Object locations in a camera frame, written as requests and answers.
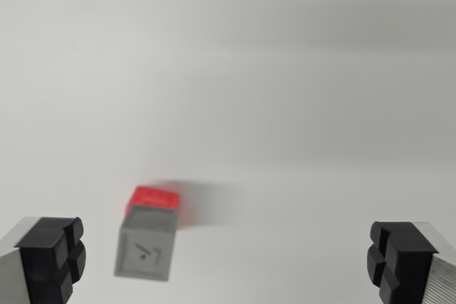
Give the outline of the gripper right finger with black rubber pad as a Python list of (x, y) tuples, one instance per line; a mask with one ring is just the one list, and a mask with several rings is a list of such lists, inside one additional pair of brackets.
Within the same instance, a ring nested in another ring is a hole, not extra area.
[(367, 252), (383, 303), (455, 304), (455, 247), (428, 222), (373, 222)]

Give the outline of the gripper left finger with black rubber pad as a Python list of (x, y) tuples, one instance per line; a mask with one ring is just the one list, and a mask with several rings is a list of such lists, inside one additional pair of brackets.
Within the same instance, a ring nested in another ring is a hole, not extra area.
[(1, 302), (67, 303), (83, 275), (80, 218), (22, 218), (1, 238)]

